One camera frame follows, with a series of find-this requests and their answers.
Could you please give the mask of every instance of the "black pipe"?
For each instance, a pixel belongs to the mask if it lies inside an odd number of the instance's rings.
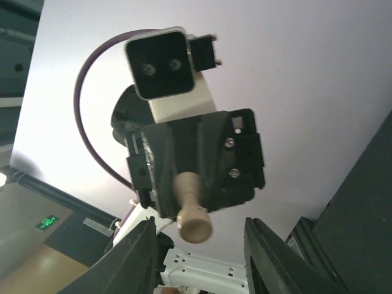
[[[22,171],[12,168],[10,166],[0,168],[0,172],[7,175],[7,183],[17,183],[31,191],[34,191],[43,197],[56,202],[72,211],[82,213],[89,219],[92,219],[106,227],[116,219],[111,214],[108,214],[100,209],[87,204],[74,196],[71,196],[62,190],[59,190],[49,184],[46,184]]]

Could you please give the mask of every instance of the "black camera module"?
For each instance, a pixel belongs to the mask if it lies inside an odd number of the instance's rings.
[[[195,86],[187,37],[181,31],[131,40],[126,55],[142,99],[187,93]]]

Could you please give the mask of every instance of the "cable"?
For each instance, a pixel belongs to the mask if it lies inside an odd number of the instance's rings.
[[[95,161],[114,179],[119,181],[121,184],[125,185],[131,190],[134,189],[134,185],[130,182],[128,182],[126,179],[124,179],[121,175],[119,175],[114,169],[112,169],[97,153],[97,151],[92,147],[92,144],[90,143],[85,128],[83,127],[83,122],[81,120],[81,113],[80,113],[80,94],[81,94],[81,87],[83,86],[83,82],[86,78],[86,75],[88,73],[88,70],[91,68],[92,64],[97,60],[97,58],[105,51],[107,51],[109,48],[112,46],[126,41],[138,34],[143,34],[144,32],[151,32],[155,31],[155,29],[141,29],[138,31],[131,31],[131,32],[125,32],[124,34],[117,35],[106,42],[104,42],[101,46],[99,46],[97,49],[95,49],[90,56],[88,56],[87,60],[81,67],[76,83],[75,83],[75,89],[73,91],[73,113],[75,115],[75,122],[78,127],[78,131],[80,134],[81,139],[83,140],[83,143],[85,144],[87,150],[91,154],[91,156],[95,159]]]

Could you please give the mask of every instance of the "green exit sign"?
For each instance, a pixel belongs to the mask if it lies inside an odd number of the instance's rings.
[[[50,215],[46,219],[42,220],[42,222],[37,224],[36,228],[38,228],[41,231],[45,231],[48,227],[51,227],[58,220],[59,219],[54,215]]]

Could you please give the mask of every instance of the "white wall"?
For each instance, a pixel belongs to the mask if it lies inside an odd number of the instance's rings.
[[[18,266],[61,221],[41,232],[34,228],[49,215],[64,220],[70,210],[17,184],[4,186],[0,193],[0,278]]]

